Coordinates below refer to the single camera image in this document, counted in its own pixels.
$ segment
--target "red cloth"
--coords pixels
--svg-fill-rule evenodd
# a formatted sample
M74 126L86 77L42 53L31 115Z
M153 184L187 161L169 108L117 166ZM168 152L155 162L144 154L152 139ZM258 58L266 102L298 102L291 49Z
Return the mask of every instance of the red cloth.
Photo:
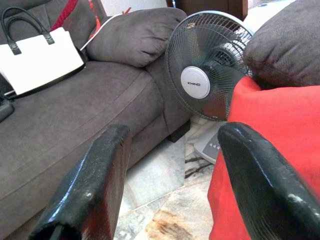
M64 9L60 13L59 17L57 18L55 24L52 26L50 31L53 31L57 28L62 27L62 25L64 24L64 21L67 19L67 17L69 17L69 15L75 9L77 2L78 2L78 0L69 0L66 3Z
M262 134L320 195L320 86L261 90L244 77L234 89L228 122L245 123ZM208 200L214 222L210 240L250 240L222 154Z

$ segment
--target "tile floor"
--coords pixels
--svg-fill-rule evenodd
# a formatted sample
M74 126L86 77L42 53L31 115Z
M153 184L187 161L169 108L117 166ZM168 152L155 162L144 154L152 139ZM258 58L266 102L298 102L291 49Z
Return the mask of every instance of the tile floor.
M294 0L249 0L253 31ZM214 165L193 144L215 122L197 116L176 143L163 141L131 168L114 240L207 240L213 219L207 200Z

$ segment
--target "fan grille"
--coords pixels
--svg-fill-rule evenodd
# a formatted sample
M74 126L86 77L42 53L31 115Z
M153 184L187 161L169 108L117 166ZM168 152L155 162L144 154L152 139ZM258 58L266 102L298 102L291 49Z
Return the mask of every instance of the fan grille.
M172 87L191 112L210 120L226 120L237 82L252 72L244 62L244 49L252 34L226 13L200 12L173 31L166 50ZM202 69L210 80L210 92L194 99L182 87L181 73L190 66Z

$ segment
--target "white handbag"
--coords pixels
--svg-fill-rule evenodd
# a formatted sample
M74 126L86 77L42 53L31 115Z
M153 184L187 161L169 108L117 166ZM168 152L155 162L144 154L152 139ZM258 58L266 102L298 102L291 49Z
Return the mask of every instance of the white handbag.
M9 18L5 24L5 14L11 9L28 14L39 28L20 16ZM15 42L9 34L9 27L15 21L31 24L40 35ZM51 86L80 71L85 65L68 31L59 27L48 32L33 14L23 8L9 7L4 10L1 25L8 44L0 45L0 74L18 96Z

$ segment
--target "gray sofa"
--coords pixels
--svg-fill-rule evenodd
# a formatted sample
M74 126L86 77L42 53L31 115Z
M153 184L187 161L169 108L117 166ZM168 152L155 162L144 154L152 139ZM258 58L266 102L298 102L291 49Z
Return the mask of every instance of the gray sofa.
M93 2L106 20L101 3ZM0 12L23 7L50 29L66 3L1 1ZM188 121L190 113L171 93L163 57L172 30L185 17L174 8L118 16L88 46L81 72L14 102L15 112L0 123L1 240L28 235L62 177L110 124L130 128L131 167ZM88 0L79 0L64 21L78 48L95 26ZM16 41L37 35L19 21L10 33ZM0 44L5 43L0 31Z

